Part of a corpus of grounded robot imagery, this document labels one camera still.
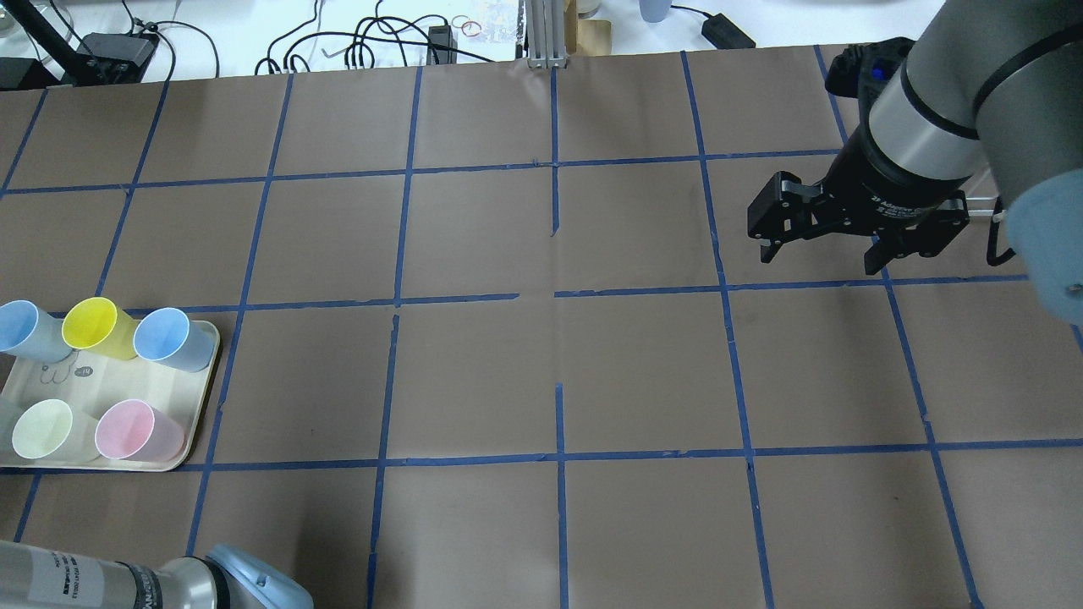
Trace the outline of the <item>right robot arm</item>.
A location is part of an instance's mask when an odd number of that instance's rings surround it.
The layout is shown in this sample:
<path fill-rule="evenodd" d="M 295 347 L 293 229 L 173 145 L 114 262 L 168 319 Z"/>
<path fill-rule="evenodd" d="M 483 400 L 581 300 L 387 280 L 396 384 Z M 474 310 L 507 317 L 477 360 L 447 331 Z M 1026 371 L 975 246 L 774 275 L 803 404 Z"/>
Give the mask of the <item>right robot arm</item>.
<path fill-rule="evenodd" d="M 825 89 L 860 119 L 815 184 L 780 171 L 751 202 L 761 262 L 833 233 L 873 239 L 867 275 L 937 257 L 970 223 L 963 187 L 987 169 L 1039 301 L 1079 325 L 1080 38 L 1079 1 L 948 1 L 917 40 L 847 47 Z"/>

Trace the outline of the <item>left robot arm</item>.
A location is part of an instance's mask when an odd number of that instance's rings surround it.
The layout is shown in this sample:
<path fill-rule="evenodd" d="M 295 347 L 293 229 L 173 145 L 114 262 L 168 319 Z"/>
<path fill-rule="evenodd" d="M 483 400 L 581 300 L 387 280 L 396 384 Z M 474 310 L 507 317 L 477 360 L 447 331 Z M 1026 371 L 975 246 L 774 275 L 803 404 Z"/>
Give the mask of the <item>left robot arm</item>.
<path fill-rule="evenodd" d="M 313 608 L 308 589 L 248 552 L 217 545 L 206 557 L 143 563 L 1 545 L 4 608 Z"/>

